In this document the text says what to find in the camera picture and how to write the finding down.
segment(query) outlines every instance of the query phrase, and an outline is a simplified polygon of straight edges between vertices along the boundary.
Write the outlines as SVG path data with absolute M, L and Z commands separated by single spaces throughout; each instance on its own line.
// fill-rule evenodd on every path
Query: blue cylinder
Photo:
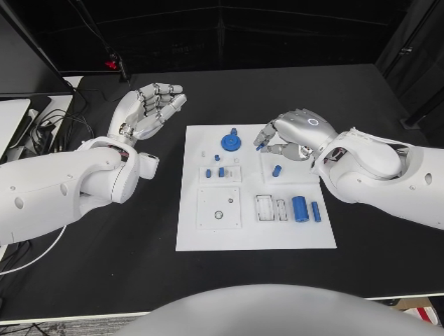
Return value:
M 307 222 L 310 220 L 306 198 L 303 196 L 293 197 L 293 211 L 297 222 Z
M 281 166 L 277 165 L 277 166 L 274 167 L 273 177 L 279 177 L 279 176 L 280 176 L 280 173 L 281 173 Z
M 319 209 L 319 203 L 317 202 L 312 202 L 312 208 L 313 208 L 315 222 L 322 222 L 320 209 Z
M 238 130 L 234 128 L 221 141 L 222 148 L 228 152 L 235 152 L 241 148 L 241 138 L 238 137 Z

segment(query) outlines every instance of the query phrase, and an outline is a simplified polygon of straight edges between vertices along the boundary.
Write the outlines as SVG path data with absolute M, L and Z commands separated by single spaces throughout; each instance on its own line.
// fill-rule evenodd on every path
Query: red light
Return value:
M 111 68 L 111 69 L 118 69 L 117 63 L 114 61 L 107 61 L 104 64 Z

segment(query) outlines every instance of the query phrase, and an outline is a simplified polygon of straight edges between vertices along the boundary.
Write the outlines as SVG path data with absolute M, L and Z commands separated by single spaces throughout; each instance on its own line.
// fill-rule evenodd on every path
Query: floor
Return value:
M 0 328 L 0 335 L 9 333 L 10 336 L 105 336 L 113 335 L 136 319 L 137 317 L 121 317 L 72 322 L 48 322 L 38 325 L 42 332 L 32 324 L 22 324 Z

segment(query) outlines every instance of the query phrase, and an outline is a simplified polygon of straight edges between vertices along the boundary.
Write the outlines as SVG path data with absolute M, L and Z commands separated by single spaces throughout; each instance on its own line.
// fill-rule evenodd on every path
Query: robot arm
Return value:
M 270 146 L 276 133 L 287 143 Z M 254 145 L 263 153 L 290 160 L 312 156 L 312 172 L 343 202 L 371 204 L 444 230 L 444 150 L 380 138 L 355 128 L 338 134 L 306 109 L 280 115 Z
M 36 238 L 77 222 L 98 207 L 124 203 L 139 178 L 152 179 L 159 158 L 137 153 L 188 100 L 179 85 L 152 84 L 129 92 L 108 136 L 75 152 L 32 157 L 0 166 L 0 245 Z

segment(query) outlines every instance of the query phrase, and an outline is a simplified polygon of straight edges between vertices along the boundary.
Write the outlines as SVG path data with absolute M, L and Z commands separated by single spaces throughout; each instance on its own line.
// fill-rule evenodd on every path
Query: computer monitor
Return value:
M 0 97 L 71 95 L 72 88 L 0 6 Z

